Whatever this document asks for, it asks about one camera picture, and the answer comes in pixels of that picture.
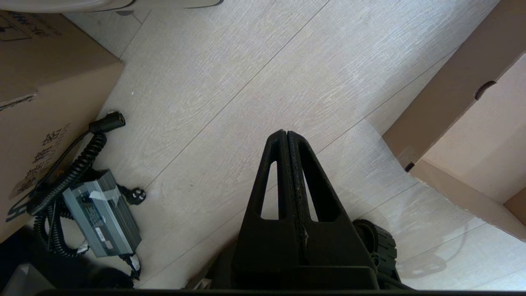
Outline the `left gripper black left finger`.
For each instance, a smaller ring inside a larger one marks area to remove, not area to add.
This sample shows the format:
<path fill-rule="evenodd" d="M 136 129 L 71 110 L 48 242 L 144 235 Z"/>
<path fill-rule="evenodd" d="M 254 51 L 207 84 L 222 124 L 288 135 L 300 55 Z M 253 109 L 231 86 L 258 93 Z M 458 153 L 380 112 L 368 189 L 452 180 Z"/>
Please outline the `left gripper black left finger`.
<path fill-rule="evenodd" d="M 306 290 L 304 175 L 293 131 L 271 134 L 263 150 L 233 255 L 232 284 L 247 290 Z M 261 217 L 270 166 L 277 165 L 278 219 Z"/>

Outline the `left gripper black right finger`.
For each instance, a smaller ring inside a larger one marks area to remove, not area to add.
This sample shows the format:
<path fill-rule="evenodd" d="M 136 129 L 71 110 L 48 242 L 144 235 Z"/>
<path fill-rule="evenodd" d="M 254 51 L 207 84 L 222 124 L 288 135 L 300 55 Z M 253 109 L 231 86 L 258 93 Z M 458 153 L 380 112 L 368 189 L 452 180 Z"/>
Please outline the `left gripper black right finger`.
<path fill-rule="evenodd" d="M 308 141 L 287 133 L 300 238 L 296 290 L 378 290 L 376 267 Z"/>

